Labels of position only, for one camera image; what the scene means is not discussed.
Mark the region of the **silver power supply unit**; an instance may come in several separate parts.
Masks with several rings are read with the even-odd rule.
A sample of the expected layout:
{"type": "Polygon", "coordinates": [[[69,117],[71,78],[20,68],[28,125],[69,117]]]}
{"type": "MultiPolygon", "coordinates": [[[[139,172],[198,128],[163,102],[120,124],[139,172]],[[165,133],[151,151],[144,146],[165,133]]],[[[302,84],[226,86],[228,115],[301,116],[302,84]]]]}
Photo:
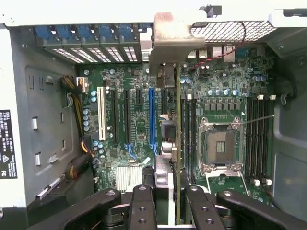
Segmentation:
{"type": "Polygon", "coordinates": [[[60,85],[73,65],[35,44],[26,27],[0,24],[0,110],[11,115],[16,175],[0,169],[0,208],[27,207],[54,187],[78,153],[74,110],[60,85]]]}

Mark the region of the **vented metal slot cover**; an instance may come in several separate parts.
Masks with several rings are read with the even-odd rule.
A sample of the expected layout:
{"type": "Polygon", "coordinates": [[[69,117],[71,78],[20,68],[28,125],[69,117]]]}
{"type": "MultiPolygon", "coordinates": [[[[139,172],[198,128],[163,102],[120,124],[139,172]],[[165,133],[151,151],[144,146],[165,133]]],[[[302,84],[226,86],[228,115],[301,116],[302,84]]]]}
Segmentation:
{"type": "Polygon", "coordinates": [[[48,51],[62,57],[62,58],[66,58],[74,63],[77,63],[77,64],[83,64],[85,63],[85,61],[79,57],[78,55],[76,54],[73,54],[63,48],[49,48],[48,51]]]}
{"type": "Polygon", "coordinates": [[[97,63],[98,62],[95,58],[93,58],[91,55],[86,53],[81,48],[71,48],[71,51],[73,51],[74,53],[76,53],[77,55],[79,55],[80,57],[82,57],[83,59],[87,60],[90,63],[97,63]]]}
{"type": "Polygon", "coordinates": [[[92,54],[94,54],[100,61],[104,63],[111,63],[111,60],[99,48],[88,48],[88,50],[92,54]]]}
{"type": "Polygon", "coordinates": [[[106,51],[116,62],[124,62],[124,58],[121,56],[116,47],[106,47],[106,51]]]}
{"type": "Polygon", "coordinates": [[[132,47],[132,46],[125,46],[123,47],[124,49],[124,52],[129,60],[129,62],[138,62],[138,58],[137,58],[137,55],[136,55],[136,51],[135,51],[135,48],[132,47]]]}

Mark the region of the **white power connector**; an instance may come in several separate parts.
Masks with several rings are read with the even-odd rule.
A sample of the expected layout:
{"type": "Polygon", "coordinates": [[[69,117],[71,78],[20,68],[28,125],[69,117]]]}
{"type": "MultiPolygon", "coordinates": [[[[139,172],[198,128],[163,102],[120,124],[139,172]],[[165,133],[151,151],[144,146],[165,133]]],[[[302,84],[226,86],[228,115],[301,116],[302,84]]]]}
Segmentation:
{"type": "Polygon", "coordinates": [[[80,88],[82,93],[89,92],[89,80],[87,77],[77,77],[76,78],[77,86],[80,88]]]}

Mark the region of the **silver chipset heatsink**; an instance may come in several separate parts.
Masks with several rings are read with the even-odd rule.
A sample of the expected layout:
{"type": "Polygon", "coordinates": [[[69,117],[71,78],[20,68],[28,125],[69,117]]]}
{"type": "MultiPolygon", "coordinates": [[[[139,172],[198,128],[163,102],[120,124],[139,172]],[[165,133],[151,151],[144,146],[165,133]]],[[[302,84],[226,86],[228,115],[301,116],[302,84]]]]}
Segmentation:
{"type": "Polygon", "coordinates": [[[131,185],[142,184],[141,166],[119,166],[116,168],[116,189],[124,193],[131,185]]]}

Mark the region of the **black RAM slot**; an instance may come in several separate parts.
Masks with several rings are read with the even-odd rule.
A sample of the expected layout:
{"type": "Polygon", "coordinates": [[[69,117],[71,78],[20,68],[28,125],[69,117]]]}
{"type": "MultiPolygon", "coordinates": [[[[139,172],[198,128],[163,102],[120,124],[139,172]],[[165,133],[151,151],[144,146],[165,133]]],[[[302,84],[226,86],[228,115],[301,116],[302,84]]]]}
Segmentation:
{"type": "MultiPolygon", "coordinates": [[[[260,109],[259,109],[259,112],[260,112],[260,118],[263,118],[265,116],[265,111],[264,111],[264,103],[265,101],[264,100],[261,100],[260,101],[260,109]]],[[[258,179],[260,181],[260,184],[262,184],[262,162],[263,162],[263,133],[264,133],[264,121],[263,119],[259,121],[259,126],[260,126],[260,129],[259,129],[259,144],[260,144],[260,149],[259,149],[259,169],[258,169],[258,179]]]]}
{"type": "MultiPolygon", "coordinates": [[[[250,121],[252,119],[252,98],[247,98],[247,118],[246,121],[250,121]]],[[[250,180],[251,175],[251,123],[246,124],[246,169],[245,175],[248,180],[250,180]]]]}
{"type": "Polygon", "coordinates": [[[254,144],[254,153],[253,153],[253,180],[254,180],[254,185],[258,186],[258,178],[257,178],[257,154],[258,154],[258,121],[256,119],[258,118],[258,101],[254,100],[253,101],[253,118],[255,121],[253,122],[253,127],[254,127],[254,139],[253,139],[253,144],[254,144]]]}
{"type": "Polygon", "coordinates": [[[186,167],[186,135],[185,135],[185,99],[180,100],[180,111],[181,111],[181,169],[186,167]]]}
{"type": "Polygon", "coordinates": [[[265,100],[264,112],[268,118],[263,120],[264,124],[264,152],[263,152],[263,177],[264,183],[267,186],[272,185],[272,126],[273,126],[273,111],[274,101],[265,100]]]}
{"type": "Polygon", "coordinates": [[[189,149],[189,171],[191,181],[195,180],[195,100],[190,103],[190,149],[189,149]]]}

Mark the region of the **blue slot retention clip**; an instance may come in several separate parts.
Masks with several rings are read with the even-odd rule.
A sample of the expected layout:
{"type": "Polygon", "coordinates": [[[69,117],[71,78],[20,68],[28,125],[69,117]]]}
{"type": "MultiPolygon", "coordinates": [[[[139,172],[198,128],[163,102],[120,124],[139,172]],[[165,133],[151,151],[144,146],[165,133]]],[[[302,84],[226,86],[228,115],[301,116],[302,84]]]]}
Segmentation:
{"type": "Polygon", "coordinates": [[[54,44],[54,36],[49,26],[47,25],[38,25],[35,26],[35,34],[39,44],[41,45],[50,45],[54,44]]]}
{"type": "Polygon", "coordinates": [[[56,25],[57,37],[59,37],[62,45],[71,45],[75,43],[75,36],[71,32],[69,25],[56,25]]]}
{"type": "Polygon", "coordinates": [[[138,40],[139,29],[135,23],[118,24],[119,41],[121,43],[131,43],[138,40]]]}
{"type": "Polygon", "coordinates": [[[92,32],[90,25],[80,24],[76,26],[77,35],[82,45],[96,44],[95,33],[92,32]]]}
{"type": "Polygon", "coordinates": [[[99,25],[98,33],[99,33],[101,43],[117,43],[118,41],[114,33],[112,32],[111,26],[108,24],[99,25]]]}

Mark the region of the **CPU socket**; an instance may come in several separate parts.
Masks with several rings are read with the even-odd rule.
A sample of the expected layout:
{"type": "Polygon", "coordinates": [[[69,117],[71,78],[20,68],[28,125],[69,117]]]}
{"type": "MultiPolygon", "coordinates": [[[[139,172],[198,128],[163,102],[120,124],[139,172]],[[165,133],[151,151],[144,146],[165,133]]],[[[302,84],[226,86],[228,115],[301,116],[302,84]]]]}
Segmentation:
{"type": "Polygon", "coordinates": [[[211,122],[203,117],[198,128],[200,173],[237,172],[243,168],[243,127],[240,117],[232,121],[211,122]]]}

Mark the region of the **blue expansion slot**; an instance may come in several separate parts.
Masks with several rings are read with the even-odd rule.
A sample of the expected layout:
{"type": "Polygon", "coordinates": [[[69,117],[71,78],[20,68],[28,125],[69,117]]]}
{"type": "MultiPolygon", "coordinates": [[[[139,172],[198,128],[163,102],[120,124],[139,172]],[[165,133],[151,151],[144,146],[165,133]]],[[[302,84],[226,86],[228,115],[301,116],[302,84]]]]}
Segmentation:
{"type": "Polygon", "coordinates": [[[155,104],[155,88],[149,88],[149,146],[153,150],[155,156],[158,156],[155,104]]]}

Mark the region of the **green motherboard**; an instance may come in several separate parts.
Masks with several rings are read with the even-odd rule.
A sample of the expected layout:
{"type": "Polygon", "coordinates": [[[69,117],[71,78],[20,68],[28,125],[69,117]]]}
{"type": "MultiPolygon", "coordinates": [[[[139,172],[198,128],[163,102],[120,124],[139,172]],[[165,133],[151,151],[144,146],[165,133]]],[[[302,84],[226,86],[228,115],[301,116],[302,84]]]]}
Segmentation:
{"type": "MultiPolygon", "coordinates": [[[[275,100],[272,79],[269,76],[274,66],[272,52],[259,54],[255,48],[242,48],[223,59],[210,60],[197,65],[196,57],[189,57],[181,66],[180,99],[185,99],[186,167],[181,169],[182,183],[205,186],[216,194],[224,189],[235,190],[262,203],[272,201],[270,186],[254,185],[253,153],[254,127],[251,126],[251,175],[246,169],[246,124],[243,124],[243,168],[237,172],[212,171],[203,176],[199,170],[198,128],[203,117],[209,121],[232,121],[238,116],[241,122],[247,118],[247,98],[258,101],[275,100]],[[195,180],[189,171],[190,149],[190,103],[195,100],[195,180]]],[[[152,169],[156,157],[166,157],[171,169],[175,169],[175,115],[177,115],[176,89],[167,89],[167,114],[161,113],[161,84],[150,75],[148,64],[102,64],[80,67],[81,77],[89,80],[89,92],[82,95],[83,142],[82,148],[94,156],[94,189],[116,189],[116,168],[141,166],[152,169]],[[106,88],[107,139],[99,140],[97,87],[106,88]],[[155,88],[156,140],[158,156],[149,146],[149,88],[155,88]],[[136,105],[136,89],[142,90],[142,105],[136,105]]],[[[257,178],[259,169],[259,133],[257,154],[257,178]]]]}

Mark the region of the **white expansion slot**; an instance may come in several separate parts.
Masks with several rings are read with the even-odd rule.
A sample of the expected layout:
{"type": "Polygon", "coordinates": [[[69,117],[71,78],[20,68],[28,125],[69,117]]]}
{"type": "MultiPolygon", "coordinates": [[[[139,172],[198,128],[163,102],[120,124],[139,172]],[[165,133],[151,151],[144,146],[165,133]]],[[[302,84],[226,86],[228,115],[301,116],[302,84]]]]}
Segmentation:
{"type": "Polygon", "coordinates": [[[106,95],[106,88],[97,87],[98,133],[99,133],[99,140],[103,141],[107,139],[105,95],[106,95]]]}

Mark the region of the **small black case latch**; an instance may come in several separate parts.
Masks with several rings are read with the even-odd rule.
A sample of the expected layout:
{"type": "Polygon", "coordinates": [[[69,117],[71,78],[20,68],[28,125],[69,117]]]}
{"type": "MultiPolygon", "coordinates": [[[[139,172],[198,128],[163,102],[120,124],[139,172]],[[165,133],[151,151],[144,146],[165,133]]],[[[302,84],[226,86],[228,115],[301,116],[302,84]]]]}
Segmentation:
{"type": "Polygon", "coordinates": [[[206,6],[200,6],[199,9],[206,12],[207,18],[214,18],[222,14],[221,5],[207,4],[206,6]]]}

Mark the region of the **open black PC case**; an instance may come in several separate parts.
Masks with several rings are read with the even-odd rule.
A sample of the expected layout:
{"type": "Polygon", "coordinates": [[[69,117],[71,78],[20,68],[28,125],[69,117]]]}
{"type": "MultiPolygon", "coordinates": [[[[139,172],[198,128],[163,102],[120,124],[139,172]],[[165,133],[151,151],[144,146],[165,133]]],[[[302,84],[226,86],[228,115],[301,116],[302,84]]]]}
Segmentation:
{"type": "MultiPolygon", "coordinates": [[[[100,192],[94,189],[94,156],[82,148],[84,137],[82,95],[76,78],[80,67],[102,64],[148,64],[154,46],[154,17],[157,12],[174,12],[192,19],[192,35],[203,38],[204,44],[191,51],[188,58],[196,57],[197,65],[229,57],[242,48],[255,48],[259,54],[270,51],[275,57],[269,72],[272,79],[274,115],[272,126],[272,201],[267,204],[307,222],[307,0],[0,0],[0,24],[7,28],[26,27],[34,32],[35,44],[45,51],[73,65],[74,75],[64,75],[59,82],[66,94],[68,106],[74,110],[78,129],[78,153],[65,167],[54,187],[48,187],[27,207],[0,208],[0,230],[26,230],[27,228],[69,208],[100,192]],[[207,18],[200,6],[221,5],[222,14],[207,18]],[[118,24],[138,25],[138,40],[131,43],[119,41],[118,24]],[[76,26],[90,25],[95,33],[96,44],[82,45],[76,26]],[[101,43],[99,25],[110,25],[117,43],[101,43]],[[38,43],[35,26],[47,25],[54,36],[54,44],[38,43]],[[56,25],[69,25],[75,43],[62,45],[57,37],[56,25]],[[138,62],[129,62],[123,47],[135,48],[138,62]],[[116,47],[124,62],[116,62],[106,51],[116,47]],[[74,63],[50,51],[63,48],[73,54],[71,48],[81,48],[95,58],[74,63]],[[100,61],[88,48],[99,48],[111,63],[100,61]]],[[[0,110],[0,169],[9,176],[16,175],[13,162],[12,123],[8,111],[0,110]]],[[[175,169],[171,169],[166,157],[156,157],[152,169],[144,169],[141,185],[152,189],[155,204],[157,230],[196,230],[186,214],[185,187],[200,186],[215,199],[216,194],[205,186],[182,183],[180,224],[176,224],[175,169]]],[[[69,230],[128,230],[129,205],[133,188],[121,193],[121,204],[107,210],[98,218],[87,217],[69,230]]]]}

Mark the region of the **thin metal locking lever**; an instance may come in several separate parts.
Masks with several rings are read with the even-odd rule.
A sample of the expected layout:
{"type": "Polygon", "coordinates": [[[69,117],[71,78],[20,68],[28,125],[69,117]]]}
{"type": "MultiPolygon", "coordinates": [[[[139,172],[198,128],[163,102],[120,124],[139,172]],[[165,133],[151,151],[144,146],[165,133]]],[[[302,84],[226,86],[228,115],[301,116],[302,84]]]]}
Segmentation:
{"type": "Polygon", "coordinates": [[[265,119],[269,119],[269,118],[274,118],[274,117],[275,117],[275,115],[268,115],[268,116],[264,116],[264,117],[260,117],[260,118],[251,119],[251,120],[248,120],[248,121],[240,122],[239,124],[243,125],[243,124],[253,123],[253,122],[256,122],[256,121],[261,121],[261,120],[265,120],[265,119]]]}

